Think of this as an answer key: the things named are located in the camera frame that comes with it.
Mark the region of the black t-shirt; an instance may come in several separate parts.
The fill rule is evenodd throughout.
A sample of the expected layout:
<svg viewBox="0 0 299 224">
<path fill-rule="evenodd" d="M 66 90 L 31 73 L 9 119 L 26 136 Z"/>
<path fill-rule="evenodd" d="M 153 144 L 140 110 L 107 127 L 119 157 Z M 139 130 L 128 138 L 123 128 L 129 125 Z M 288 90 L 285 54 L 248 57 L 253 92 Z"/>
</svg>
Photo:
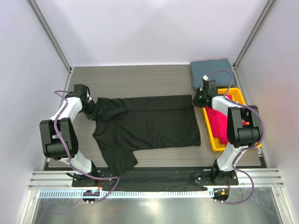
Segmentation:
<svg viewBox="0 0 299 224">
<path fill-rule="evenodd" d="M 98 98 L 96 105 L 93 137 L 114 176 L 138 164 L 134 151 L 201 145 L 191 95 Z"/>
</svg>

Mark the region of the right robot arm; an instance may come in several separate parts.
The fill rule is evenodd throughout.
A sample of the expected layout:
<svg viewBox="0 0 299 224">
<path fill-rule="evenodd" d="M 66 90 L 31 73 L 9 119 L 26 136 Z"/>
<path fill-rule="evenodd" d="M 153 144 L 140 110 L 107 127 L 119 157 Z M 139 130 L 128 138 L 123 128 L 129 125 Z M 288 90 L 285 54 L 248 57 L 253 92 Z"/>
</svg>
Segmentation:
<svg viewBox="0 0 299 224">
<path fill-rule="evenodd" d="M 193 104 L 200 108 L 209 107 L 227 117 L 228 144 L 208 175 L 212 183 L 224 185 L 234 177 L 235 166 L 243 153 L 261 143 L 262 122 L 256 106 L 243 105 L 219 94 L 215 80 L 202 81 L 203 86 L 197 89 Z"/>
</svg>

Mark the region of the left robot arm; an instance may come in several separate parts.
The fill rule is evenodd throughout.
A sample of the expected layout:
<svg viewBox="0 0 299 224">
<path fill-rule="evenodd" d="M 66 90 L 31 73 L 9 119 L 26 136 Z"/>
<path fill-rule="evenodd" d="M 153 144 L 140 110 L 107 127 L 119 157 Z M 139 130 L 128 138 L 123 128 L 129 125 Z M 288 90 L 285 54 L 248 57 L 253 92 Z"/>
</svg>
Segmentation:
<svg viewBox="0 0 299 224">
<path fill-rule="evenodd" d="M 43 154 L 46 158 L 60 161 L 75 172 L 75 178 L 83 178 L 89 186 L 95 186 L 100 179 L 94 163 L 79 151 L 79 143 L 73 121 L 83 113 L 90 121 L 98 118 L 100 109 L 93 101 L 90 89 L 84 84 L 74 85 L 71 92 L 55 91 L 63 104 L 50 119 L 39 124 Z"/>
</svg>

